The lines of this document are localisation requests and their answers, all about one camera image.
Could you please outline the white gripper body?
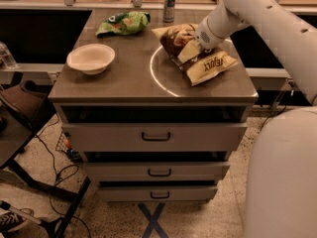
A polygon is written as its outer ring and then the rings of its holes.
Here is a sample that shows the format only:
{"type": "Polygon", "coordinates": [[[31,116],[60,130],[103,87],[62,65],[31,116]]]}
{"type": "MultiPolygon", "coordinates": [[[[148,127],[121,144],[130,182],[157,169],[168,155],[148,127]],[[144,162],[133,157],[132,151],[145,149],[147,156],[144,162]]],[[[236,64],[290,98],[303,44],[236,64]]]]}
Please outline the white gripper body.
{"type": "Polygon", "coordinates": [[[195,30],[196,40],[204,50],[212,50],[233,33],[249,27],[249,24],[230,12],[220,3],[210,12],[195,30]]]}

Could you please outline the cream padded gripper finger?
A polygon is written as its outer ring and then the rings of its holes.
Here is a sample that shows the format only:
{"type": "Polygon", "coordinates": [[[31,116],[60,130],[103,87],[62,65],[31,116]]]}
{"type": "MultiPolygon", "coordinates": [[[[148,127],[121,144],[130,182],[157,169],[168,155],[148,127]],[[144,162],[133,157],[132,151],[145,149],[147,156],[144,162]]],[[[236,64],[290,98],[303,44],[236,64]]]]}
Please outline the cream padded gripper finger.
{"type": "Polygon", "coordinates": [[[201,53],[201,45],[200,43],[194,39],[189,41],[185,47],[182,49],[182,51],[179,53],[177,58],[181,63],[185,63],[188,60],[191,60],[198,56],[201,53]]]}

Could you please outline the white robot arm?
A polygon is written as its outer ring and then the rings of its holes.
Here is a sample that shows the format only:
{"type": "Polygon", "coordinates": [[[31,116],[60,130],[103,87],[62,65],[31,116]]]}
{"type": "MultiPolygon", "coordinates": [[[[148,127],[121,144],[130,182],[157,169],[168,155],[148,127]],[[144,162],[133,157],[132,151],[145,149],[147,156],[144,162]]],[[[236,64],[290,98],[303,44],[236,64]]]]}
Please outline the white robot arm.
{"type": "Polygon", "coordinates": [[[265,123],[246,183],[244,238],[317,238],[317,30],[278,0],[220,0],[199,24],[194,46],[211,50],[253,27],[281,68],[252,68],[256,86],[276,92],[291,81],[308,106],[265,123]]]}

